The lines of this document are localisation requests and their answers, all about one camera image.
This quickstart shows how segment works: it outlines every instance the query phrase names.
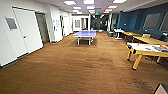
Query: door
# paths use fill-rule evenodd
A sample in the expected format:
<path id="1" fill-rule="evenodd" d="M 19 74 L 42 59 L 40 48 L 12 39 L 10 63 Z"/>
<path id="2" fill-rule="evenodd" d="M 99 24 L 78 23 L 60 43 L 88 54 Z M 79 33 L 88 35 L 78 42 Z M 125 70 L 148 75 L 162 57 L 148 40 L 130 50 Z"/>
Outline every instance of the door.
<path id="1" fill-rule="evenodd" d="M 63 23 L 64 23 L 64 35 L 69 35 L 69 19 L 67 16 L 63 16 Z"/>
<path id="2" fill-rule="evenodd" d="M 43 47 L 35 12 L 13 8 L 28 53 Z"/>
<path id="3" fill-rule="evenodd" d="M 35 13 L 35 14 L 36 14 L 38 27 L 40 30 L 41 39 L 42 39 L 43 44 L 45 44 L 50 41 L 49 35 L 48 35 L 47 24 L 45 20 L 45 14 L 43 13 Z"/>
<path id="4" fill-rule="evenodd" d="M 73 31 L 81 31 L 81 18 L 73 18 Z"/>

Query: wooden table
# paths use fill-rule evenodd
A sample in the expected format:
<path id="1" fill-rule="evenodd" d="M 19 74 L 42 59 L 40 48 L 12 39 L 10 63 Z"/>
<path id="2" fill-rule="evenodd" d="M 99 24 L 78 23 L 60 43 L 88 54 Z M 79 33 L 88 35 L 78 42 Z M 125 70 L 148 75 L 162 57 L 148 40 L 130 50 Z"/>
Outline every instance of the wooden table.
<path id="1" fill-rule="evenodd" d="M 148 44 L 168 45 L 167 42 L 160 41 L 160 40 L 157 40 L 157 39 L 154 39 L 154 38 L 143 38 L 143 37 L 140 37 L 140 36 L 133 36 L 133 37 L 140 40 L 140 41 L 146 42 Z"/>
<path id="2" fill-rule="evenodd" d="M 127 43 L 128 48 L 130 49 L 127 60 L 131 58 L 131 54 L 137 54 L 138 57 L 133 65 L 133 70 L 136 70 L 138 64 L 143 55 L 149 56 L 159 56 L 157 62 L 160 61 L 161 57 L 168 57 L 168 52 L 161 52 L 156 50 L 154 47 L 160 47 L 160 45 L 150 45 L 150 44 L 138 44 L 138 43 Z"/>
<path id="3" fill-rule="evenodd" d="M 134 41 L 134 37 L 133 36 L 139 36 L 141 37 L 142 35 L 139 35 L 137 33 L 133 33 L 133 32 L 122 32 L 123 34 L 125 34 L 125 40 L 127 38 L 127 36 L 132 36 L 132 42 Z"/>

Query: doorway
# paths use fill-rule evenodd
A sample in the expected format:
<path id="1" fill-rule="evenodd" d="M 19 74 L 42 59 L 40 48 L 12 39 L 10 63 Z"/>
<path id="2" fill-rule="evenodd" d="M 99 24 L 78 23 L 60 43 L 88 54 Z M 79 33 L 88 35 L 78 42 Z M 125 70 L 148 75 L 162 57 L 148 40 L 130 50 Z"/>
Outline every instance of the doorway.
<path id="1" fill-rule="evenodd" d="M 88 18 L 81 18 L 82 19 L 82 30 L 88 30 Z"/>
<path id="2" fill-rule="evenodd" d="M 49 40 L 49 35 L 48 35 L 48 29 L 47 29 L 47 24 L 46 24 L 46 19 L 45 19 L 45 14 L 43 13 L 35 13 L 41 39 L 43 44 L 50 42 Z"/>

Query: white door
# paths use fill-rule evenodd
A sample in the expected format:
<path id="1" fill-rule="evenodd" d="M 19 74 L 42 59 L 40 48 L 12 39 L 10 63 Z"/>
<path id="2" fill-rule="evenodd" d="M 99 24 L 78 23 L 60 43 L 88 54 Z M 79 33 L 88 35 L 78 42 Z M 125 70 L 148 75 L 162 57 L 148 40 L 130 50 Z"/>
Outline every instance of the white door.
<path id="1" fill-rule="evenodd" d="M 69 19 L 67 16 L 63 16 L 63 22 L 64 22 L 64 33 L 65 36 L 69 35 Z"/>
<path id="2" fill-rule="evenodd" d="M 81 18 L 73 18 L 73 31 L 81 31 L 82 23 Z"/>
<path id="3" fill-rule="evenodd" d="M 34 52 L 43 47 L 35 12 L 13 9 L 19 24 L 20 31 L 24 38 L 28 53 Z"/>

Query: table leg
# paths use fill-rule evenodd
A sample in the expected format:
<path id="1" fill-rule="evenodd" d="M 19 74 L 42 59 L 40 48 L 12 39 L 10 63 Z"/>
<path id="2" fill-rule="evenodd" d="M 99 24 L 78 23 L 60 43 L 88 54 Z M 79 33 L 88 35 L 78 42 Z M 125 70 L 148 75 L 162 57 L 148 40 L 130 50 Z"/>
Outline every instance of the table leg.
<path id="1" fill-rule="evenodd" d="M 125 40 L 127 39 L 127 35 L 125 35 Z"/>
<path id="2" fill-rule="evenodd" d="M 139 54 L 138 58 L 136 59 L 136 61 L 135 61 L 135 63 L 134 63 L 133 70 L 136 70 L 136 69 L 137 69 L 138 64 L 139 64 L 141 58 L 142 58 L 142 55 Z"/>
<path id="3" fill-rule="evenodd" d="M 128 53 L 128 57 L 127 57 L 127 60 L 129 61 L 130 60 L 130 58 L 131 58 L 131 54 L 132 54 L 132 52 L 131 51 L 129 51 L 129 53 Z"/>
<path id="4" fill-rule="evenodd" d="M 133 37 L 133 36 L 132 36 Z M 132 43 L 134 42 L 134 37 L 132 38 Z"/>
<path id="5" fill-rule="evenodd" d="M 78 45 L 79 45 L 79 40 L 80 40 L 80 38 L 78 38 Z"/>
<path id="6" fill-rule="evenodd" d="M 161 57 L 159 56 L 156 62 L 159 63 L 160 59 L 161 59 Z"/>
<path id="7" fill-rule="evenodd" d="M 119 38 L 120 37 L 120 33 L 118 32 L 118 36 L 117 36 L 117 38 Z"/>
<path id="8" fill-rule="evenodd" d="M 119 37 L 120 37 L 120 33 L 118 32 L 117 38 L 115 38 L 115 39 L 122 39 L 122 38 L 119 38 Z"/>
<path id="9" fill-rule="evenodd" d="M 89 39 L 89 45 L 91 44 L 91 39 Z"/>
<path id="10" fill-rule="evenodd" d="M 91 38 L 91 42 L 93 42 L 93 37 Z"/>

